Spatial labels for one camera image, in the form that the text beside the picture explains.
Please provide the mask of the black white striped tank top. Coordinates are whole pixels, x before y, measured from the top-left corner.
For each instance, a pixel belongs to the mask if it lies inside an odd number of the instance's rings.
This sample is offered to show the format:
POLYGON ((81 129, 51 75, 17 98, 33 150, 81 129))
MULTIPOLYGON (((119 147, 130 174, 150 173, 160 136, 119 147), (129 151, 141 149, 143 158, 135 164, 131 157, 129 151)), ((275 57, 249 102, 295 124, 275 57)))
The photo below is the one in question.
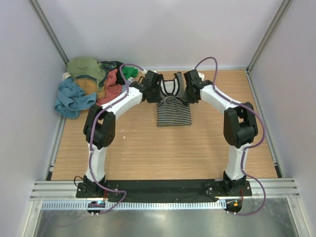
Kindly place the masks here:
POLYGON ((187 126, 192 124, 189 103, 185 102, 184 80, 181 72, 174 73, 174 79, 162 79, 160 102, 157 103, 157 126, 187 126))

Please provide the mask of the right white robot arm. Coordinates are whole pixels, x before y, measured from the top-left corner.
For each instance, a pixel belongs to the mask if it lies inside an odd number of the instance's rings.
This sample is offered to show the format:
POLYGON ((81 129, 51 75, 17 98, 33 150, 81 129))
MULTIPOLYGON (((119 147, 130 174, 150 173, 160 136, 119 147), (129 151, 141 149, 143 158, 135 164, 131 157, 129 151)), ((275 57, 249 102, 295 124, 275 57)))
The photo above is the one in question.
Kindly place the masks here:
POLYGON ((248 149, 258 135, 258 127, 253 106, 250 103, 236 101, 220 91, 213 82, 202 80, 197 70, 184 73, 186 89, 184 99, 193 104, 204 101, 224 116, 223 135, 229 144, 228 165, 223 173, 224 193, 236 196, 245 187, 244 171, 248 149))

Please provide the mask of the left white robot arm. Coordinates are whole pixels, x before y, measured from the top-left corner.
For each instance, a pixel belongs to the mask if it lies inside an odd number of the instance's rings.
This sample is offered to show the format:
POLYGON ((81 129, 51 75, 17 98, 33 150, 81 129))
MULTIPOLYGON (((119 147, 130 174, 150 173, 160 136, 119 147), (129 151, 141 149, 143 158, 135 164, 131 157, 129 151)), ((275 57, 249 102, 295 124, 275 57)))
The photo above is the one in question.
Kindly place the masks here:
POLYGON ((162 75, 147 71, 141 82, 133 82, 116 99, 102 105, 93 105, 84 125, 83 133, 89 147, 88 168, 82 184, 83 191, 95 198, 105 191, 105 158, 115 138, 116 121, 132 107, 147 101, 161 100, 159 84, 162 75))

